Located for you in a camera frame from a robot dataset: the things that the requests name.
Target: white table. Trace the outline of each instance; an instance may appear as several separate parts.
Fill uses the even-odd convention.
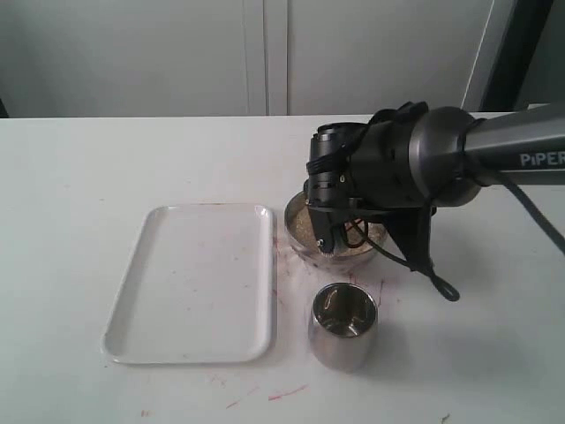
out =
[[[458,303],[383,258],[350,277],[380,300],[363,373],[309,352],[312,296],[341,278],[299,260],[282,219],[278,338],[260,360],[127,367],[101,354],[149,210],[259,202],[282,218],[311,134],[341,119],[367,117],[0,121],[0,422],[562,422],[565,261],[500,187],[433,219]],[[527,192],[565,231],[565,189]]]

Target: stainless steel cup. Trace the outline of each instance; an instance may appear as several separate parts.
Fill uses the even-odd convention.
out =
[[[314,298],[308,338],[316,358],[326,367],[351,371],[360,367],[377,330],[377,306],[355,284],[334,283]]]

